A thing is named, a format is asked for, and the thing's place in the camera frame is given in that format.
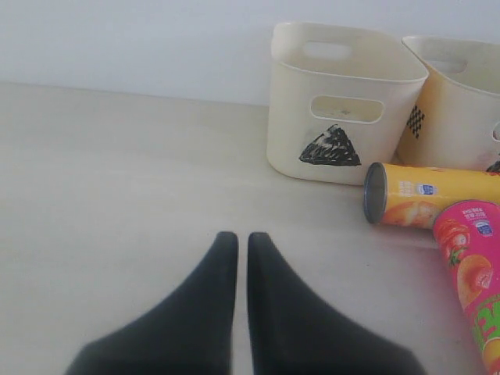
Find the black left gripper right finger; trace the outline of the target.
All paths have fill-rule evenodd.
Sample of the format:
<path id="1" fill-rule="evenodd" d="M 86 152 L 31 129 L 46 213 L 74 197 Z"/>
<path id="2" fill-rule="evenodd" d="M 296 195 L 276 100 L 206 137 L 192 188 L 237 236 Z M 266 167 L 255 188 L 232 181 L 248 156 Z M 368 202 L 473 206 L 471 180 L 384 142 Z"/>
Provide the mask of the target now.
<path id="1" fill-rule="evenodd" d="M 422 374 L 407 348 L 338 312 L 267 233 L 248 237 L 247 314 L 256 374 Z"/>

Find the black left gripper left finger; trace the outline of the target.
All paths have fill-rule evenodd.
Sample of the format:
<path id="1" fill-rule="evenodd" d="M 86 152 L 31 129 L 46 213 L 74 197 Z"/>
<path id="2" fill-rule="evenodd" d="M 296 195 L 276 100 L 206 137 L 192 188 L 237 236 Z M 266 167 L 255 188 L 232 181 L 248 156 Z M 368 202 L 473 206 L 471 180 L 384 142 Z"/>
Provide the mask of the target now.
<path id="1" fill-rule="evenodd" d="M 230 374 L 238 237 L 219 232 L 191 274 L 135 321 L 85 345 L 68 374 Z"/>

